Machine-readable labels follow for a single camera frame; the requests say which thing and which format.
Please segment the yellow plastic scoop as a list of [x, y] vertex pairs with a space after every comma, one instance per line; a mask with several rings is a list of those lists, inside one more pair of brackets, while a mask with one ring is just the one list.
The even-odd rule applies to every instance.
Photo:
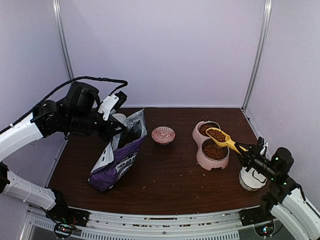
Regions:
[[229, 147], [234, 150], [238, 154], [243, 152], [247, 152], [248, 150], [243, 146], [236, 147], [236, 142], [231, 139], [231, 137], [216, 127], [210, 127], [205, 130], [205, 133], [220, 147]]

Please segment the brown pet food kibble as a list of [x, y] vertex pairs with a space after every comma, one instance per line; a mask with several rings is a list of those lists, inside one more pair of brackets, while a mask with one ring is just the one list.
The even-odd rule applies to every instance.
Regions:
[[[199, 127], [199, 133], [207, 137], [206, 130], [208, 128], [219, 128], [219, 126], [213, 122], [204, 123]], [[218, 146], [211, 138], [203, 142], [202, 151], [210, 160], [222, 160], [228, 155], [228, 149]]]

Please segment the purple pet food bag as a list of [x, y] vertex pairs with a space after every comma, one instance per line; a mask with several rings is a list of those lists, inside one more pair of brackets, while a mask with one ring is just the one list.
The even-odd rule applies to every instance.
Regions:
[[133, 166], [148, 133], [144, 109], [134, 112], [123, 123], [126, 130], [112, 138], [89, 174], [88, 184], [100, 193], [109, 191]]

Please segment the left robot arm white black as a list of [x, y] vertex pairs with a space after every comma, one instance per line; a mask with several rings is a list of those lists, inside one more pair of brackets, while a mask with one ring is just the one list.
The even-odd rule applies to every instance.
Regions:
[[[125, 125], [112, 113], [126, 102], [127, 95], [120, 88], [128, 83], [118, 80], [120, 86], [101, 100], [96, 87], [80, 80], [76, 78], [67, 82], [70, 88], [62, 99], [54, 101], [45, 96], [22, 117], [1, 130], [2, 161], [24, 146], [55, 133], [63, 133], [65, 137], [72, 134], [97, 135], [107, 143], [125, 131]], [[72, 211], [61, 191], [31, 183], [14, 174], [4, 163], [0, 165], [0, 192], [41, 207], [61, 222], [72, 218]]]

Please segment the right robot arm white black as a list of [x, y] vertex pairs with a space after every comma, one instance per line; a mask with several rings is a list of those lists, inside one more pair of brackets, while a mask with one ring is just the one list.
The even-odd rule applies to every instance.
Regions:
[[263, 145], [235, 144], [236, 155], [246, 171], [262, 174], [269, 182], [269, 192], [258, 207], [243, 209], [239, 217], [243, 226], [278, 219], [296, 240], [320, 238], [320, 212], [306, 198], [302, 186], [289, 176], [294, 163], [291, 152], [279, 147], [271, 159], [261, 154]]

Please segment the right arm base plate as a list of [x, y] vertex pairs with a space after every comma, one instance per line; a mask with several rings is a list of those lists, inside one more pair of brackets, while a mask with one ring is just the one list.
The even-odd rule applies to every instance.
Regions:
[[238, 212], [242, 226], [256, 225], [264, 222], [272, 222], [277, 218], [269, 212], [264, 212], [259, 206], [243, 208]]

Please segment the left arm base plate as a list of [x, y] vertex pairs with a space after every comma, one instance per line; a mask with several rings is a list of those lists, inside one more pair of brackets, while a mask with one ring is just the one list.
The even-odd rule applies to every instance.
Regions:
[[90, 213], [86, 210], [70, 207], [54, 207], [51, 210], [44, 209], [45, 216], [54, 223], [67, 224], [71, 227], [86, 227]]

